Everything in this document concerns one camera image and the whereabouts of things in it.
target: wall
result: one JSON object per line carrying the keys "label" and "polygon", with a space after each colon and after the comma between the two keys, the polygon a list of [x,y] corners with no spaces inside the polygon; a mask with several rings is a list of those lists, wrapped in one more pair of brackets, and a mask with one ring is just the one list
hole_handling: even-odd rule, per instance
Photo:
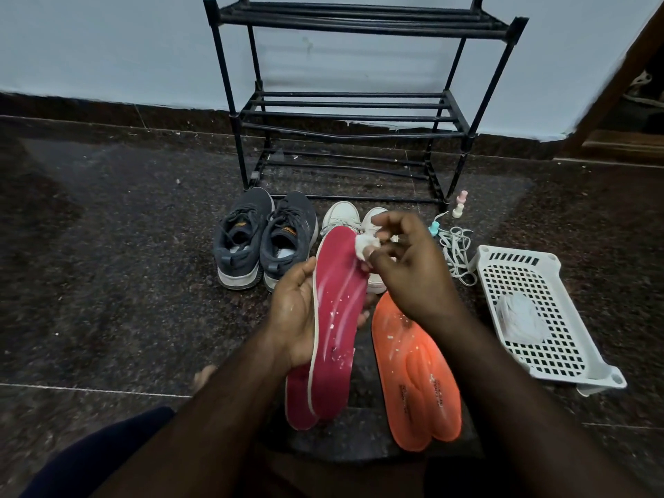
{"label": "wall", "polygon": [[[220,6],[235,0],[218,0]],[[335,0],[467,8],[470,0]],[[531,18],[480,132],[561,139],[601,92],[662,0],[484,0],[503,19]],[[226,109],[201,0],[3,0],[0,90]],[[224,26],[235,102],[253,89],[245,28]],[[257,28],[272,90],[438,91],[457,42]],[[452,85],[472,117],[502,52],[466,45]]]}

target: black metal shoe rack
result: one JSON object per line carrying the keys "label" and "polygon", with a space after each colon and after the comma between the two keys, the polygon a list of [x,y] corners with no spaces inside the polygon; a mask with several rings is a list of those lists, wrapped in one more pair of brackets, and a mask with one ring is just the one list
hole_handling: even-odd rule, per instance
{"label": "black metal shoe rack", "polygon": [[[469,9],[447,9],[447,8],[420,8],[420,7],[379,7],[369,5],[342,5],[322,3],[282,3],[282,2],[250,2],[239,0],[228,7],[219,8],[216,0],[203,0],[208,22],[212,28],[214,46],[219,58],[219,67],[224,80],[224,88],[228,99],[230,111],[230,122],[235,136],[235,143],[242,174],[242,184],[245,191],[257,185],[265,166],[289,166],[300,168],[319,168],[324,170],[341,169],[344,171],[364,171],[379,173],[381,175],[392,175],[406,178],[425,180],[429,183],[434,195],[432,199],[402,199],[395,196],[332,196],[332,195],[309,195],[310,199],[329,200],[365,200],[365,201],[388,201],[388,202],[416,202],[433,203],[441,210],[447,208],[449,199],[456,187],[461,171],[468,157],[473,142],[477,137],[477,127],[482,115],[487,108],[491,95],[507,60],[519,41],[519,37],[528,22],[526,17],[516,17],[511,24],[507,25],[482,10],[482,0],[473,0]],[[246,26],[249,32],[249,42],[253,57],[253,69],[256,72],[256,89],[245,106],[237,111],[233,101],[233,93],[228,79],[228,68],[224,58],[224,49],[221,44],[219,26],[222,24],[239,24]],[[314,30],[345,33],[368,33],[385,35],[407,35],[407,36],[429,36],[441,38],[459,38],[459,47],[452,62],[452,69],[448,75],[443,92],[431,93],[325,93],[325,92],[279,92],[265,91],[260,76],[258,55],[256,53],[256,41],[253,37],[253,27],[262,26],[266,28],[286,28],[294,30]],[[469,38],[486,40],[502,40],[505,42],[505,50],[494,71],[489,87],[484,93],[482,102],[477,109],[477,114],[472,124],[468,124],[463,116],[459,105],[456,103],[450,86],[454,72],[459,64],[461,52],[465,42]],[[325,98],[324,101],[312,101],[311,98]],[[335,98],[362,98],[361,102],[339,101]],[[394,98],[394,103],[372,102],[371,98]],[[437,102],[413,103],[409,99],[437,99]],[[394,109],[431,109],[436,110],[435,116],[370,116],[370,115],[347,115],[345,113],[291,113],[278,111],[278,107],[342,107],[342,108],[394,108]],[[394,132],[385,134],[356,134],[335,135],[327,133],[316,133],[302,129],[289,129],[279,127],[275,120],[286,117],[312,117],[316,119],[333,119],[339,121],[364,121],[364,122],[432,122],[431,132]],[[452,129],[438,129],[440,123],[454,127]],[[245,154],[242,149],[241,133],[243,129],[257,130],[265,133],[264,148],[260,154],[256,167],[247,177],[245,167]],[[285,155],[303,155],[306,157],[336,158],[337,160],[353,160],[364,162],[378,162],[400,165],[408,171],[385,170],[358,165],[336,165],[336,164],[304,164],[287,162],[281,160],[269,160],[270,154],[276,152],[271,143],[271,133],[283,135],[296,135],[307,139],[319,141],[355,141],[386,138],[402,139],[427,139],[424,160],[394,160],[380,157],[350,157],[345,155],[334,155],[329,153],[317,153],[315,151],[284,150]],[[431,150],[435,139],[438,138],[460,138],[460,156],[452,182],[447,192],[444,193],[438,183],[436,173],[431,164]]]}

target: person's left hand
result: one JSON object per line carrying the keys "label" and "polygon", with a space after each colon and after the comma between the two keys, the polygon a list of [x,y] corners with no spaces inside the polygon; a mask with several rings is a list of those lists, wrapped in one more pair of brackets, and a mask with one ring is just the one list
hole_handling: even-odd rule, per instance
{"label": "person's left hand", "polygon": [[[311,275],[316,267],[315,257],[288,269],[274,288],[267,330],[275,341],[284,346],[291,368],[304,365],[313,354],[313,286]],[[357,318],[362,326],[369,318],[367,310],[377,301],[367,293],[365,310]]]}

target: gray sneaker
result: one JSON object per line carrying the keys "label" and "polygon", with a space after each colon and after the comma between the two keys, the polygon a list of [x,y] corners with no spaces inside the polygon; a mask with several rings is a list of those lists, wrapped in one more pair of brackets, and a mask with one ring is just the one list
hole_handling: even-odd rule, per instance
{"label": "gray sneaker", "polygon": [[263,233],[260,264],[268,290],[297,262],[309,258],[316,242],[318,219],[311,201],[302,192],[289,192],[277,204]]}
{"label": "gray sneaker", "polygon": [[254,187],[215,227],[212,251],[217,276],[226,288],[242,290],[260,281],[260,240],[273,211],[274,201],[268,191]]}

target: person's right hand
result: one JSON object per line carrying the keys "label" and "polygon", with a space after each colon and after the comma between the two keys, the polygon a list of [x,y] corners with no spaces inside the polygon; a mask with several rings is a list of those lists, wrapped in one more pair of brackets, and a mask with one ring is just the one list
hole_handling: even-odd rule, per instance
{"label": "person's right hand", "polygon": [[[388,211],[371,222],[381,227],[376,236],[385,242],[367,246],[365,258],[404,315],[425,326],[463,309],[443,253],[417,215]],[[389,240],[394,235],[398,243]]]}

